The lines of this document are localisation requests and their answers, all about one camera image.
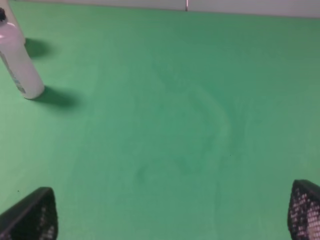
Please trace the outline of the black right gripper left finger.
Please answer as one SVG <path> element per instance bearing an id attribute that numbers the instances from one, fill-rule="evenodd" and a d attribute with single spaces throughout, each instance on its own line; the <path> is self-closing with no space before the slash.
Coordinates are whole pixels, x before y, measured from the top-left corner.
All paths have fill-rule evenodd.
<path id="1" fill-rule="evenodd" d="M 58 233 L 58 212 L 51 187 L 39 187 L 0 214 L 2 240 L 56 240 Z"/>

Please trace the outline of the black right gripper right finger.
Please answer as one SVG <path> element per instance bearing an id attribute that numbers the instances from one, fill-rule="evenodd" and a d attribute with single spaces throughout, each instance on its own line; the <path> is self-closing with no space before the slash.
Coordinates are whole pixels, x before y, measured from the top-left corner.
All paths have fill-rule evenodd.
<path id="1" fill-rule="evenodd" d="M 320 187 L 315 183 L 293 181 L 287 227 L 292 240 L 318 240 L 320 238 Z"/>

